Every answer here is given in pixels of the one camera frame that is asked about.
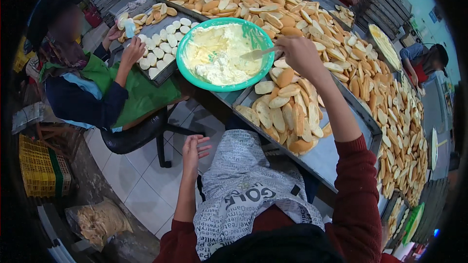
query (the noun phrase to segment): green bowl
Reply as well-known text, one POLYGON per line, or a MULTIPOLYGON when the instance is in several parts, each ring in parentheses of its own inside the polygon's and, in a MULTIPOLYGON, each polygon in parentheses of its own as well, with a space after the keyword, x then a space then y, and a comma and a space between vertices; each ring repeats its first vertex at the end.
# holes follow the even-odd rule
POLYGON ((199 88, 202 88, 204 90, 238 91, 238 90, 245 89, 246 87, 249 87, 259 82, 260 79, 262 79, 266 75, 266 73, 268 73, 268 71, 273 65, 275 53, 271 52, 263 56, 262 66, 260 68, 260 71, 254 77, 236 85, 213 85, 213 84, 207 83, 201 77, 192 74, 190 70, 187 67, 185 67, 185 63, 182 59, 182 55, 184 54, 185 48, 187 47, 187 43, 190 41, 192 37, 192 31, 198 27, 207 28, 209 26, 219 26, 219 25, 226 25, 226 24, 241 24, 242 29, 243 29, 243 37, 250 39, 250 41, 252 42, 252 47, 254 49, 265 50, 265 49, 273 47, 272 40, 268 37, 268 35, 263 29, 261 29, 259 26, 255 25, 254 23, 251 23, 243 19, 218 18, 218 19, 209 19, 207 21, 204 21, 198 24, 195 28, 191 29, 188 33, 186 33, 185 36, 180 41, 179 47, 177 48, 177 54, 175 56, 175 59, 177 61, 177 66, 179 67, 179 71, 180 73, 182 73, 184 78, 186 78, 193 85, 198 86, 199 88))

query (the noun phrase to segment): green apron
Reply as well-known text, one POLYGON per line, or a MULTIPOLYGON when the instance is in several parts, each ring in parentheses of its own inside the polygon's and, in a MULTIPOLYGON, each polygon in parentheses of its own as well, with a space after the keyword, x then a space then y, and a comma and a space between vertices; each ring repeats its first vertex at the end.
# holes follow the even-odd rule
MULTIPOLYGON (((88 52, 87 56, 89 56, 89 62, 82 70, 78 70, 79 74, 82 78, 93 81, 104 97, 116 78, 120 62, 115 63, 112 67, 107 67, 104 61, 94 54, 88 52)), ((44 63, 39 75, 40 81, 42 81, 44 71, 52 67, 63 68, 50 62, 44 63)), ((126 125, 181 97, 181 93, 172 79, 169 78, 159 88, 156 88, 137 67, 132 67, 128 73, 125 88, 128 91, 128 99, 117 122, 111 128, 126 125)))

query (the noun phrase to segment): baseball cap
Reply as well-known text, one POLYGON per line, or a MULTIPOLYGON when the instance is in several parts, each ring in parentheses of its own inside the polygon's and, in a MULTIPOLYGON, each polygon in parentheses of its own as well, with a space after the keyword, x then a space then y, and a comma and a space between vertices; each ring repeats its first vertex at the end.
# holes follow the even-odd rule
POLYGON ((37 51, 45 35, 48 25, 73 4, 83 0, 40 0, 31 16, 26 38, 31 42, 33 50, 37 51))

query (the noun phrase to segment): teal wall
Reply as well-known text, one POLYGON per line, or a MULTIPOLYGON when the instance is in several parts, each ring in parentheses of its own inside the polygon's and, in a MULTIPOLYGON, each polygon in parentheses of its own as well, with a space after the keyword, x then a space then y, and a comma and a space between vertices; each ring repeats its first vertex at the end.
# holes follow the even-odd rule
POLYGON ((412 4, 411 13, 415 15, 415 22, 418 30, 422 33, 424 43, 438 43, 444 45, 448 53, 449 61, 447 74, 449 81, 457 84, 460 80, 457 55, 452 36, 448 32, 445 20, 433 23, 429 12, 436 5, 434 0, 408 0, 412 4))

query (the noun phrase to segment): plastic chair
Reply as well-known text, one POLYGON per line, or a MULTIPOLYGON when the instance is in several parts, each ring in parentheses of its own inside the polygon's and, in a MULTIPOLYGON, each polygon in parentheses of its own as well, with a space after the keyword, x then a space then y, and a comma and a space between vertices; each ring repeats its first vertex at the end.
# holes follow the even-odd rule
POLYGON ((204 133, 169 124, 167 122, 168 117, 176 106, 177 104, 169 111, 167 111, 167 107, 164 107, 141 123, 125 131, 112 133, 107 130, 101 130, 102 140, 111 152, 124 155, 143 147, 146 143, 156 138, 159 165, 162 168, 170 168, 172 167, 172 162, 166 161, 164 157, 164 132, 171 131, 182 135, 205 135, 204 133))

